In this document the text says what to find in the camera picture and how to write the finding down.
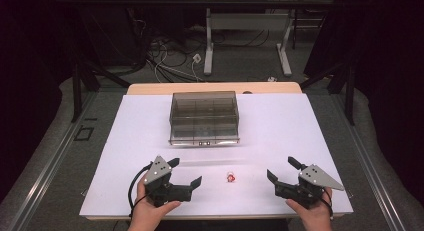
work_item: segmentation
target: desk leg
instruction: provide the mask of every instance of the desk leg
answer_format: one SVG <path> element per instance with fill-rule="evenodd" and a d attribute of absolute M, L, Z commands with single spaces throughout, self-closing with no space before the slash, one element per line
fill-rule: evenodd
<path fill-rule="evenodd" d="M 284 76 L 290 77 L 292 75 L 289 60 L 287 59 L 286 47 L 289 40 L 290 29 L 293 20 L 291 19 L 291 10 L 287 14 L 287 20 L 285 25 L 284 38 L 282 43 L 277 44 L 278 56 L 280 57 L 281 67 L 283 68 Z"/>
<path fill-rule="evenodd" d="M 212 43 L 212 27 L 211 27 L 211 11 L 206 9 L 206 56 L 205 56 L 205 69 L 203 73 L 205 75 L 212 74 L 212 54 L 213 54 L 213 43 Z"/>

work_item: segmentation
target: hand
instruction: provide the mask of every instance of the hand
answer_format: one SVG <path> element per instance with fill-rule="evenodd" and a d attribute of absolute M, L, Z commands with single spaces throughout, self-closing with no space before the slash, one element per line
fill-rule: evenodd
<path fill-rule="evenodd" d="M 325 188 L 327 193 L 323 193 L 322 199 L 330 204 L 332 190 Z M 331 230 L 330 211 L 328 207 L 322 202 L 318 201 L 309 209 L 305 209 L 302 205 L 292 199 L 286 200 L 287 205 L 292 208 L 302 219 L 303 226 L 307 231 L 329 231 Z"/>
<path fill-rule="evenodd" d="M 146 195 L 144 184 L 144 175 L 137 184 L 137 198 L 134 203 Z M 129 231 L 153 231 L 159 225 L 161 219 L 176 207 L 180 206 L 181 202 L 172 201 L 158 208 L 149 203 L 148 197 L 143 198 L 133 211 L 132 221 Z"/>

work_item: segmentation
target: black backdrop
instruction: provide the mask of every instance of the black backdrop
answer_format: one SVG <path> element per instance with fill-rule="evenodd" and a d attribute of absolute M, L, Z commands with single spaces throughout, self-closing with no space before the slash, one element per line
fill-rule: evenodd
<path fill-rule="evenodd" d="M 372 1 L 382 7 L 331 11 L 304 72 L 318 75 L 360 47 L 355 87 L 369 100 L 379 147 L 407 190 L 424 204 L 424 0 L 338 1 Z M 360 32 L 367 36 L 362 44 Z"/>
<path fill-rule="evenodd" d="M 72 67 L 43 0 L 0 0 L 0 14 L 3 200 L 54 119 Z"/>

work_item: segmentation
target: white desk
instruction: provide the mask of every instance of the white desk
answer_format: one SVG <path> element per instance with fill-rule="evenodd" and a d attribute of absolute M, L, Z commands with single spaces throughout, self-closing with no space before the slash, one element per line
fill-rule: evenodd
<path fill-rule="evenodd" d="M 291 10 L 287 14 L 212 14 L 206 11 L 206 54 L 204 74 L 212 74 L 213 29 L 246 29 L 246 30 L 283 30 L 282 42 L 277 44 L 278 56 L 285 76 L 291 76 L 291 68 L 286 54 L 287 42 L 292 27 Z"/>
<path fill-rule="evenodd" d="M 193 84 L 193 87 L 197 87 L 193 91 L 198 91 L 199 85 Z M 260 87 L 258 85 L 265 84 L 256 83 L 250 91 L 255 92 Z M 276 83 L 275 87 L 278 85 L 281 87 L 282 83 Z M 168 89 L 168 92 L 181 90 L 179 86 Z M 166 219 L 294 216 L 295 213 L 284 199 L 275 196 L 274 185 L 266 176 L 269 169 L 280 181 L 296 184 L 298 170 L 287 162 L 288 156 L 306 165 L 315 163 L 341 182 L 305 94 L 240 94 L 240 86 L 232 84 L 220 84 L 212 89 L 230 90 L 228 87 L 232 86 L 239 89 L 240 144 L 226 147 L 170 146 L 172 96 L 125 95 L 80 215 L 88 219 L 128 219 L 128 187 L 135 174 L 157 155 L 167 161 L 180 158 L 180 165 L 172 172 L 173 184 L 188 185 L 203 176 L 201 186 L 193 191 L 192 201 L 183 202 Z M 234 183 L 226 180 L 229 171 L 236 175 Z M 333 210 L 335 215 L 353 212 L 345 192 L 333 192 Z"/>

